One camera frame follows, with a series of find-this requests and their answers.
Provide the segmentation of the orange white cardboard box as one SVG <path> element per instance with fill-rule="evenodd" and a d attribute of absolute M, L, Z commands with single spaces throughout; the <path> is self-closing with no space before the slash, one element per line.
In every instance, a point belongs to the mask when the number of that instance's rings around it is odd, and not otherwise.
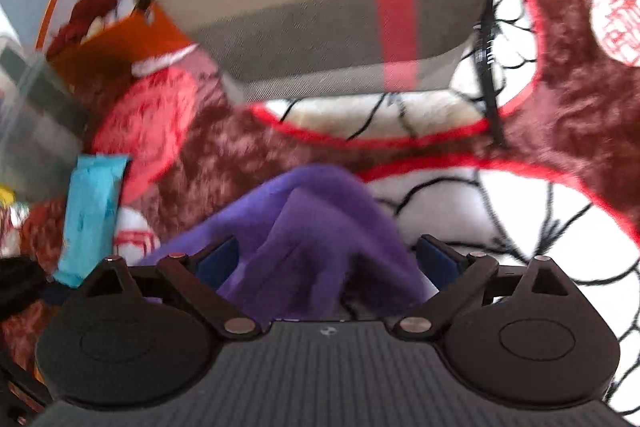
<path fill-rule="evenodd" d="M 36 41 L 38 51 L 50 46 L 54 35 L 70 20 L 78 1 L 49 0 Z M 120 2 L 124 12 L 104 31 L 50 61 L 67 83 L 124 75 L 134 64 L 163 56 L 179 60 L 196 48 L 159 6 L 152 4 L 139 10 L 134 7 L 134 0 Z"/>

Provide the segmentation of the red patterned plush blanket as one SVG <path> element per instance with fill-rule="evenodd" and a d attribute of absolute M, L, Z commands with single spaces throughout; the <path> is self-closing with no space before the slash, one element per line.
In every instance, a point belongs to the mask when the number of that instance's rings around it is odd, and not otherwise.
<path fill-rule="evenodd" d="M 80 0 L 38 53 L 123 12 Z M 190 41 L 124 75 L 56 72 L 89 115 L 79 156 L 129 161 L 112 253 L 76 288 L 53 278 L 70 184 L 2 210 L 3 425 L 638 424 L 639 0 L 487 0 L 437 91 L 236 104 Z M 142 265 L 310 165 L 356 176 L 414 257 L 428 234 L 495 258 L 483 301 L 431 339 L 394 333 L 417 306 L 376 317 L 350 294 L 220 337 Z"/>

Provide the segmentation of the clear plastic storage box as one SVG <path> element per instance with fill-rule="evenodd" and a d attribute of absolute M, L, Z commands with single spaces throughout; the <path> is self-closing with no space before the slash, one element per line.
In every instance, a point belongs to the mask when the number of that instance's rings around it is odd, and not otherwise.
<path fill-rule="evenodd" d="M 43 55 L 1 38 L 1 184 L 18 200 L 67 193 L 88 119 Z"/>

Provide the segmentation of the yellow box latch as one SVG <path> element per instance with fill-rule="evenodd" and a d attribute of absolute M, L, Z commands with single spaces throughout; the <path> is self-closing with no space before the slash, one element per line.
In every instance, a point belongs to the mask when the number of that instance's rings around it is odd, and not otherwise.
<path fill-rule="evenodd" d="M 14 202 L 14 193 L 5 186 L 0 186 L 0 205 L 2 207 L 10 207 L 14 204 Z"/>

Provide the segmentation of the purple cloth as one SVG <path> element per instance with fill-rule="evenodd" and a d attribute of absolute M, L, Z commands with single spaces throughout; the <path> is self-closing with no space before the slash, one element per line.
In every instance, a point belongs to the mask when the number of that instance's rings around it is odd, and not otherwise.
<path fill-rule="evenodd" d="M 230 237 L 240 261 L 217 293 L 260 324 L 327 319 L 344 294 L 376 317 L 394 315 L 435 292 L 392 218 L 356 176 L 335 166 L 281 174 L 141 262 L 192 256 Z"/>

